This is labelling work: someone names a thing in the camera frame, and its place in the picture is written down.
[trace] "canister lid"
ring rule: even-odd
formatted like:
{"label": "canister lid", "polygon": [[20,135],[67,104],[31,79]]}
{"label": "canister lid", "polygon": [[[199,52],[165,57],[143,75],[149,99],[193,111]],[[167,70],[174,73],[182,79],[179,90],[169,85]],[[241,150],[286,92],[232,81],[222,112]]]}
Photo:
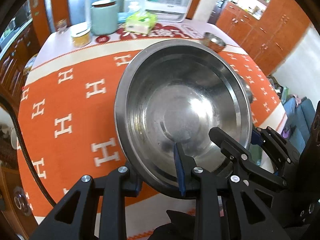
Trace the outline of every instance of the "canister lid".
{"label": "canister lid", "polygon": [[96,1],[94,3],[92,3],[93,7],[106,7],[106,6],[111,6],[111,5],[115,5],[116,1],[114,0],[101,0],[101,1]]}

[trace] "stainless steel bowl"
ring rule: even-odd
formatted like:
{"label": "stainless steel bowl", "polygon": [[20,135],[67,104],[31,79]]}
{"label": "stainless steel bowl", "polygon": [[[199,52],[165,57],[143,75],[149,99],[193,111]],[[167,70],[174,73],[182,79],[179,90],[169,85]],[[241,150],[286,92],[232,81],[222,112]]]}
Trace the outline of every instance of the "stainless steel bowl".
{"label": "stainless steel bowl", "polygon": [[213,33],[204,33],[201,44],[219,53],[226,47],[226,43]]}
{"label": "stainless steel bowl", "polygon": [[209,171],[228,163],[209,139],[212,127],[248,148],[251,110],[240,83],[220,56],[193,41],[158,42],[135,56],[118,86],[115,123],[126,157],[149,185],[180,196],[174,142]]}

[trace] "black cable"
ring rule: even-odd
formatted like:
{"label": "black cable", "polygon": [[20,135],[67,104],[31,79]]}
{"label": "black cable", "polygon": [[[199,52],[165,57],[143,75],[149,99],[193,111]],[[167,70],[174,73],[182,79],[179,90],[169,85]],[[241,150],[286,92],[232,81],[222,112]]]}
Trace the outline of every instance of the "black cable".
{"label": "black cable", "polygon": [[36,172],[36,169],[34,168],[34,166],[32,164],[32,161],[30,159],[30,156],[28,154],[26,145],[25,145],[23,137],[22,137],[22,133],[21,133],[21,130],[20,130],[20,126],[19,126],[18,119],[17,119],[15,111],[13,110],[12,106],[10,105],[10,103],[2,95],[0,95],[0,103],[6,108],[6,110],[8,111],[8,113],[9,113],[11,119],[12,119],[13,126],[14,126],[14,129],[16,130],[17,138],[18,138],[18,141],[19,141],[23,156],[24,156],[24,158],[26,160],[26,163],[27,163],[27,165],[28,165],[28,167],[29,167],[29,169],[31,171],[31,174],[32,174],[33,178],[35,179],[39,189],[41,190],[41,192],[43,193],[45,198],[54,207],[56,205],[56,202],[53,200],[53,198],[50,196],[49,192],[46,190],[46,188],[42,184],[42,181],[40,180],[40,178],[39,178],[39,176],[38,176],[38,174]]}

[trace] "white wall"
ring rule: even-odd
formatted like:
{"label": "white wall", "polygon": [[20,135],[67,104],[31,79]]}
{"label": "white wall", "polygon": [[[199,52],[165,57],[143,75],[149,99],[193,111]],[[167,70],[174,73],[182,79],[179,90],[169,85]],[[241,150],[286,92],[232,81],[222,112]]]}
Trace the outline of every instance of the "white wall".
{"label": "white wall", "polygon": [[316,109],[320,101],[320,37],[313,26],[273,76],[290,94],[310,98]]}
{"label": "white wall", "polygon": [[10,115],[0,107],[0,125],[6,125],[8,127],[13,127],[13,123]]}
{"label": "white wall", "polygon": [[208,22],[217,0],[200,0],[193,16],[194,20]]}

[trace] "bowl rim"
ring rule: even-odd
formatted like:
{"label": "bowl rim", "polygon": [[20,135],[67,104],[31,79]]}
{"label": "bowl rim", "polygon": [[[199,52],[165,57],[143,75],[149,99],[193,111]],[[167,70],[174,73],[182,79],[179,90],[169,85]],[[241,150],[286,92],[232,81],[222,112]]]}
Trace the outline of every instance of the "bowl rim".
{"label": "bowl rim", "polygon": [[132,79],[135,73],[137,72],[138,68],[141,66],[141,64],[153,53],[161,49],[172,47],[172,46],[192,46],[198,49],[205,50],[206,52],[217,57],[231,71],[231,73],[233,74],[234,78],[236,79],[242,91],[242,94],[244,95],[246,109],[248,112],[248,118],[247,118],[248,135],[247,135],[247,139],[244,144],[244,147],[248,149],[251,141],[251,134],[252,134],[251,108],[250,108],[249,99],[244,91],[244,88],[241,85],[240,78],[237,76],[233,68],[221,56],[219,56],[213,50],[200,44],[199,42],[200,41],[172,39],[172,40],[156,42],[150,45],[149,47],[143,49],[127,65],[119,81],[118,88],[116,91],[116,98],[115,98],[115,104],[114,104],[114,119],[115,119],[115,127],[116,127],[118,142],[124,153],[124,156],[127,158],[127,160],[129,161],[133,169],[142,177],[143,181],[145,181],[148,185],[150,185],[152,188],[154,188],[158,192],[174,198],[182,198],[178,187],[165,183],[161,181],[159,178],[157,178],[151,172],[148,172],[148,168],[140,160],[140,158],[137,157],[137,150],[135,149],[134,144],[132,142],[132,138],[130,137],[129,127],[128,127],[127,97],[129,94],[129,88],[130,88]]}

